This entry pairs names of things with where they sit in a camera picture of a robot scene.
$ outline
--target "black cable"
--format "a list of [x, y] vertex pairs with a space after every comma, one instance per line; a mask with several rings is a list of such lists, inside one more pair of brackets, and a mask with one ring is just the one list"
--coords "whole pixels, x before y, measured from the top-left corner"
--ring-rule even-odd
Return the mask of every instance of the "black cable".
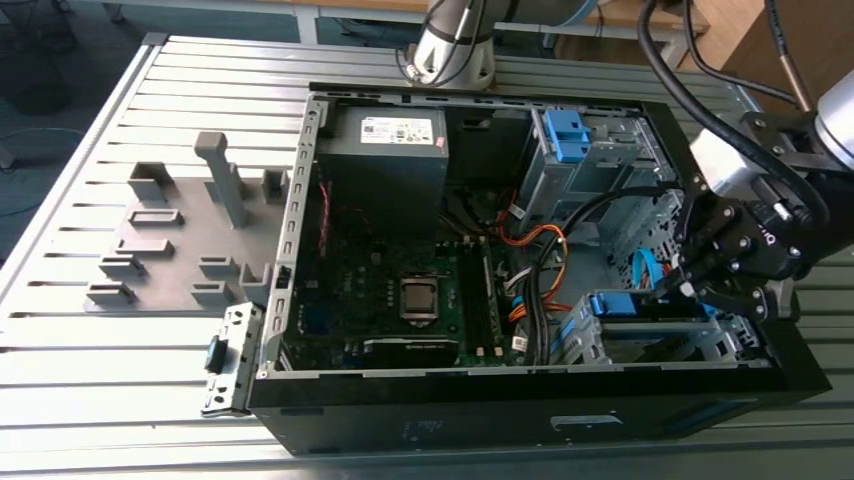
[[771, 28], [771, 34], [773, 36], [773, 44], [776, 45], [776, 53], [779, 54], [779, 61], [785, 73], [785, 78], [793, 90], [795, 99], [797, 100], [797, 107], [803, 112], [812, 110], [812, 101], [809, 100], [809, 94], [803, 84], [803, 78], [797, 71], [797, 66], [788, 54], [788, 45], [785, 44], [785, 35], [783, 34], [783, 26], [779, 23], [779, 14], [776, 12], [776, 0], [764, 0], [764, 11], [768, 17], [768, 26]]
[[649, 62], [655, 76], [660, 80], [676, 102], [679, 102], [679, 105], [681, 105], [681, 108], [684, 108], [696, 122], [725, 143], [728, 143], [749, 161], [763, 168], [769, 175], [775, 177], [775, 179], [791, 190], [803, 202], [813, 223], [819, 226], [824, 225], [829, 218], [827, 204], [812, 186], [803, 178], [800, 178], [797, 172], [795, 172], [791, 167], [779, 160], [779, 158], [767, 152], [755, 142], [752, 142], [752, 140], [749, 140], [749, 138], [744, 136], [743, 133], [740, 133], [725, 122], [723, 122], [713, 113], [711, 113], [711, 111], [699, 103], [693, 95], [691, 95], [675, 74], [669, 71], [664, 60], [657, 53], [652, 36], [649, 35], [649, 20], [655, 10], [655, 2], [656, 0], [645, 0], [643, 10], [640, 11], [640, 18], [637, 20], [637, 41], [640, 42], [640, 49], [643, 50], [643, 54]]
[[793, 95], [788, 92], [781, 91], [777, 88], [771, 87], [769, 85], [764, 85], [763, 83], [753, 82], [751, 80], [744, 80], [733, 75], [727, 75], [711, 68], [711, 66], [703, 60], [700, 56], [699, 50], [696, 48], [696, 39], [693, 38], [693, 23], [691, 22], [691, 4], [692, 0], [684, 0], [684, 36], [688, 42], [688, 52], [691, 54], [691, 58], [693, 59], [693, 63], [696, 67], [703, 71], [705, 75], [716, 78], [717, 80], [723, 80], [724, 82], [733, 83], [735, 85], [740, 85], [744, 88], [755, 90], [759, 93], [764, 93], [765, 95], [781, 100], [783, 102], [791, 103], [793, 105], [797, 104]]
[[471, 221], [471, 223], [473, 223], [477, 226], [477, 229], [483, 231], [483, 233], [485, 234], [489, 230], [489, 224], [484, 220], [481, 220], [480, 217], [477, 216], [477, 211], [475, 210], [475, 206], [471, 204], [469, 193], [457, 191], [456, 196], [459, 198], [459, 203], [463, 206], [463, 212], [465, 213], [468, 220]]
[[779, 23], [779, 14], [776, 12], [776, 0], [764, 0], [764, 12], [768, 17], [768, 26], [771, 27], [771, 35], [773, 36], [773, 45], [779, 56], [788, 55], [788, 45], [785, 44], [785, 35], [783, 27]]
[[[569, 215], [569, 218], [561, 227], [564, 237], [568, 239], [575, 227], [596, 210], [599, 210], [599, 208], [601, 208], [601, 206], [607, 205], [612, 201], [624, 197], [659, 197], [675, 186], [675, 184], [663, 184], [653, 187], [627, 187], [597, 195], [584, 202], [584, 204], [572, 212], [572, 215]], [[528, 356], [525, 355], [525, 363], [528, 365], [548, 363], [548, 319], [545, 316], [543, 300], [539, 295], [539, 275], [541, 273], [541, 267], [545, 260], [548, 259], [548, 253], [557, 245], [557, 238], [557, 236], [551, 238], [540, 250], [539, 256], [531, 262], [531, 272], [527, 275], [527, 281], [523, 286], [521, 302], [524, 303], [524, 309], [527, 311], [528, 322], [531, 325], [531, 328], [528, 329], [528, 336], [531, 335], [531, 332], [539, 334], [535, 341], [528, 339], [528, 350], [532, 345], [536, 346], [535, 352], [531, 353], [531, 358], [536, 359], [536, 363], [529, 363], [529, 361], [533, 360], [528, 361]], [[564, 256], [563, 264], [565, 268], [568, 265], [568, 256]]]

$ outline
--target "white table leg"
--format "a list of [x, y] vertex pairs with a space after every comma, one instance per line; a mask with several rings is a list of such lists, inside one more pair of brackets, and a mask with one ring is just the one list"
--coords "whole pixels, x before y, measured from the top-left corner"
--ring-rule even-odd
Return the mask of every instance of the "white table leg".
[[298, 41], [305, 45], [317, 45], [317, 17], [320, 9], [316, 5], [293, 5], [293, 16], [298, 28]]

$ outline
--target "black hose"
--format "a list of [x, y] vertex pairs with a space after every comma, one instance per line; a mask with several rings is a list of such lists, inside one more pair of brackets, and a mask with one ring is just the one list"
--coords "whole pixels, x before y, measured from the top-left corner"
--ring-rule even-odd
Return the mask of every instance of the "black hose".
[[657, 53], [652, 36], [649, 35], [649, 20], [655, 10], [655, 2], [656, 0], [645, 0], [637, 20], [637, 41], [640, 42], [640, 49], [649, 62], [655, 76], [696, 122], [776, 178], [803, 202], [809, 213], [811, 221], [817, 226], [824, 225], [829, 218], [829, 212], [827, 210], [827, 204], [812, 186], [800, 178], [797, 172], [795, 172], [788, 165], [711, 113], [699, 103], [693, 95], [691, 95], [687, 88], [684, 88], [676, 75], [669, 71]]
[[744, 80], [743, 78], [736, 77], [735, 75], [727, 75], [711, 68], [711, 66], [703, 60], [700, 56], [699, 50], [696, 48], [696, 39], [693, 38], [693, 24], [691, 22], [691, 4], [692, 0], [684, 0], [684, 36], [688, 43], [688, 52], [691, 53], [691, 59], [693, 59], [693, 63], [696, 67], [703, 71], [705, 75], [716, 78], [717, 80], [723, 80], [724, 82], [733, 83], [735, 85], [740, 85], [744, 88], [755, 90], [759, 93], [764, 93], [765, 95], [781, 100], [783, 102], [791, 103], [793, 105], [797, 104], [793, 95], [781, 91], [777, 88], [771, 87], [759, 82], [753, 82], [751, 80]]

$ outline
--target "metal bracket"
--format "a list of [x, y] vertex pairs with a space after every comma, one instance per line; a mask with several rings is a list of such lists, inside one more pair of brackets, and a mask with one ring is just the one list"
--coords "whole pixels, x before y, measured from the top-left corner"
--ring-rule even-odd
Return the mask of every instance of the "metal bracket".
[[209, 375], [202, 417], [249, 415], [246, 402], [261, 325], [261, 309], [252, 303], [225, 309], [222, 326], [210, 339], [204, 365]]

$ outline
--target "metal workbench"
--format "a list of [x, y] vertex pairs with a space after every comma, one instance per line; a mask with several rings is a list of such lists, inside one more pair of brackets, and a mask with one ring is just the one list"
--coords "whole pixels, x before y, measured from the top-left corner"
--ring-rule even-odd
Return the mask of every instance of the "metal workbench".
[[[117, 478], [120, 472], [149, 472], [142, 478], [150, 479], [173, 478], [180, 470], [180, 478], [204, 479], [308, 472], [313, 478], [376, 478], [393, 468], [394, 478], [851, 475], [849, 251], [799, 285], [801, 332], [833, 390], [680, 441], [293, 458], [253, 418], [201, 419], [201, 366], [220, 318], [105, 317], [82, 310], [86, 282], [100, 273], [97, 257], [134, 198], [125, 184], [133, 163], [161, 161], [172, 175], [202, 176], [193, 140], [201, 129], [222, 130], [241, 177], [257, 176], [264, 167], [292, 165], [308, 81], [402, 81], [389, 50], [148, 40], [0, 272], [0, 474]], [[717, 113], [749, 108], [747, 97], [707, 77], [684, 80]], [[500, 58], [497, 82], [505, 92], [673, 103], [651, 73], [636, 67]], [[697, 126], [680, 109], [675, 114], [692, 137]]]

